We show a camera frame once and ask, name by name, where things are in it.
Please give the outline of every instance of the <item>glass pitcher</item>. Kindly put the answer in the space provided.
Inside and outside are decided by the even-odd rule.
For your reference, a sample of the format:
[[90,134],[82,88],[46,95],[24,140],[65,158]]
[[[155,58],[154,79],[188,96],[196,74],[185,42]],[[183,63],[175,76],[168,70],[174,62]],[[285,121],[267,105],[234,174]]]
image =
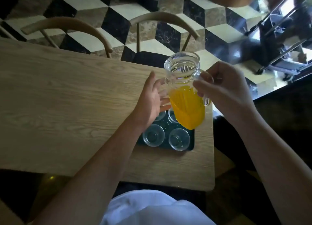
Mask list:
[[193,81],[200,79],[200,59],[193,52],[178,52],[169,57],[165,64],[166,86],[171,106],[177,121],[186,129],[193,130],[205,119],[207,97],[199,97]]

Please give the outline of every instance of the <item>black seat cushion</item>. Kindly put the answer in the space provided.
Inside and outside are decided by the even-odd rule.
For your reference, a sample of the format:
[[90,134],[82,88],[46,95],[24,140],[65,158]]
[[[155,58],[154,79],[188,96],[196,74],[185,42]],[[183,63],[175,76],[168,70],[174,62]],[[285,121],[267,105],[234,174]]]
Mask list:
[[149,65],[159,68],[164,68],[164,63],[169,56],[153,53],[153,52],[138,52],[133,58],[133,63]]

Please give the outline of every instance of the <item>wood grain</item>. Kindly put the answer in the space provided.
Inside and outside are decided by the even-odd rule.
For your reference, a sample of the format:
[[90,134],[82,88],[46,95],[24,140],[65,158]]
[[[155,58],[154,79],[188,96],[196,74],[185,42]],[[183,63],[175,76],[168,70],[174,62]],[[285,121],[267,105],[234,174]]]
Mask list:
[[[73,176],[134,108],[151,70],[0,38],[0,168]],[[123,180],[210,191],[211,106],[190,152],[135,146]]]

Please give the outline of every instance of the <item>orange juice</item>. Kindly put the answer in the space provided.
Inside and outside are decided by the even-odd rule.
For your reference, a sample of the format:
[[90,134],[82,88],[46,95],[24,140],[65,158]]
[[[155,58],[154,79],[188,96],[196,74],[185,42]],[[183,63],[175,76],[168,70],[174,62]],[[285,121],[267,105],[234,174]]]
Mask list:
[[203,98],[193,87],[183,85],[169,92],[171,106],[177,121],[186,129],[193,130],[205,119]]

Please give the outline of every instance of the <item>forearm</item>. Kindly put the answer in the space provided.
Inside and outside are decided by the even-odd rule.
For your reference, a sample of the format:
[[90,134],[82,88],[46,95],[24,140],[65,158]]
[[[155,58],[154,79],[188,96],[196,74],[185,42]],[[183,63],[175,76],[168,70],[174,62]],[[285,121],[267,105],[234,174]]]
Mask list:
[[99,224],[142,132],[130,115],[33,223]]
[[240,134],[283,224],[312,221],[312,172],[259,113],[244,112],[234,127]]

